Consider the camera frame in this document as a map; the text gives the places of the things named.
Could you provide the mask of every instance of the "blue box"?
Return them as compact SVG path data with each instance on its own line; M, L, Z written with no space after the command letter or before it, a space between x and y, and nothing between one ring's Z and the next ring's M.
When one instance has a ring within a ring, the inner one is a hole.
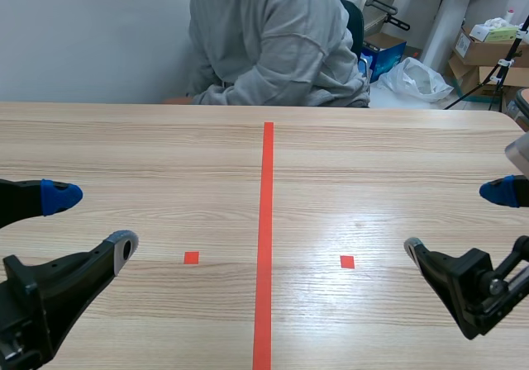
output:
M373 57L371 64L371 83L378 81L380 76L387 73L401 62L406 50L406 41L390 36L385 33L378 33L369 36L364 41L362 53Z

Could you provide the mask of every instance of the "white plastic bag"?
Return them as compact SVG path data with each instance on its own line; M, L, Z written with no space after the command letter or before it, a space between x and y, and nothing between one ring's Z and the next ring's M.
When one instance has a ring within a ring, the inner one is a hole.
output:
M439 102L454 90L439 73L413 58L405 59L388 73L382 74L377 86L429 103Z

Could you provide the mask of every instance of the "person's hand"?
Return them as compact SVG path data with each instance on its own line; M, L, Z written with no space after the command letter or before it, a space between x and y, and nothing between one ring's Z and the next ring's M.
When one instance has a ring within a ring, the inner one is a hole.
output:
M185 106L192 103L192 97L173 97L172 99L167 99L164 101L164 104L176 104L179 106Z

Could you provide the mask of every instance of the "red square marker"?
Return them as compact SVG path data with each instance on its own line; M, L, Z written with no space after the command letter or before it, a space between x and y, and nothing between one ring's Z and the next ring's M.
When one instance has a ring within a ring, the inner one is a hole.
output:
M355 258L353 256L340 256L341 267L355 269Z
M200 252L185 252L183 263L186 265L197 265Z

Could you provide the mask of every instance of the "tripod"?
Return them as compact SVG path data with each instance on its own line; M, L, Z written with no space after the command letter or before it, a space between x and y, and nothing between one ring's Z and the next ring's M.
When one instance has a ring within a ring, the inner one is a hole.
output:
M505 84L505 79L507 78L509 69L514 64L514 58L517 57L518 47L522 43L523 37L527 35L528 28L529 28L529 17L527 17L526 22L523 24L522 29L518 30L518 33L516 35L516 40L512 44L511 50L509 50L507 58L499 60L498 64L496 64L496 67L493 69L493 71L490 72L487 78L480 85L472 89L470 92L468 92L463 97L460 97L459 99L457 99L455 102L450 104L447 108L445 108L445 110L450 110L457 103L464 101L472 93L478 91L479 89L481 89L488 83L494 82L496 83L496 90L494 91L493 100L490 102L490 107L488 109L492 110L493 105L494 105L494 100L496 99L496 96L500 94L501 97L500 97L500 103L499 103L499 112L502 112L503 85Z

